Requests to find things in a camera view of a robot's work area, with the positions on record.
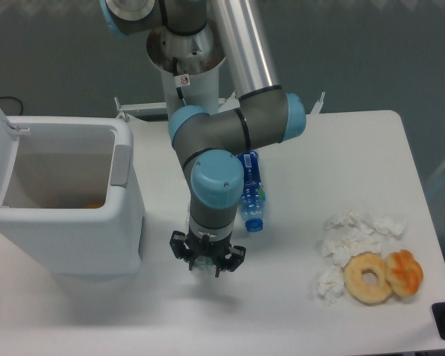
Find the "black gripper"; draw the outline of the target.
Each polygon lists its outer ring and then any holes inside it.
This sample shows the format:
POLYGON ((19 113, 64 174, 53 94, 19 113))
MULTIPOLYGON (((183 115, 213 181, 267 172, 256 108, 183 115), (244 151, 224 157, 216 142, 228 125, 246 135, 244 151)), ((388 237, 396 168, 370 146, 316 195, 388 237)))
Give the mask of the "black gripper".
POLYGON ((192 231, 185 234, 173 231, 170 247, 178 260, 188 264, 191 271, 198 257, 209 257, 216 266, 215 277, 222 271, 234 272, 245 260, 246 248, 240 245, 231 246, 231 234, 222 240, 210 240, 198 237, 192 231))

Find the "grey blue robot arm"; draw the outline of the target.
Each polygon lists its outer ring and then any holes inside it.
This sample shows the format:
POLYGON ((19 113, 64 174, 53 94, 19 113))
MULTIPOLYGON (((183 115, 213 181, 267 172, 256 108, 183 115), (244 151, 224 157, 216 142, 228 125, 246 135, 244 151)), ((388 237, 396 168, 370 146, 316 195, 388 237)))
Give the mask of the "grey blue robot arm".
POLYGON ((277 78, 255 1, 103 1, 108 26, 148 31, 147 52, 170 76, 168 134, 191 193, 187 232, 174 256, 234 271, 246 249, 231 244, 243 192, 239 155, 293 139, 306 127, 300 98, 277 78))

